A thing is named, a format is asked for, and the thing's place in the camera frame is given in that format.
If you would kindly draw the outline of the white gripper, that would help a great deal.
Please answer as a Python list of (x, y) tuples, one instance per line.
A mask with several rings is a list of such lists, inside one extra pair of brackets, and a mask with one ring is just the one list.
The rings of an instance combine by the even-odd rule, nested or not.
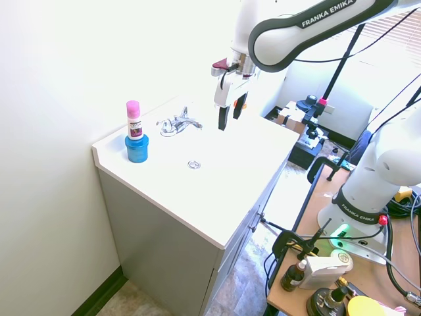
[(219, 107), (218, 129), (224, 131), (228, 122), (230, 112), (229, 106), (234, 104), (233, 118), (238, 119), (246, 105), (247, 95), (257, 74), (244, 76), (236, 72), (229, 72), (221, 75), (214, 94), (214, 104)]

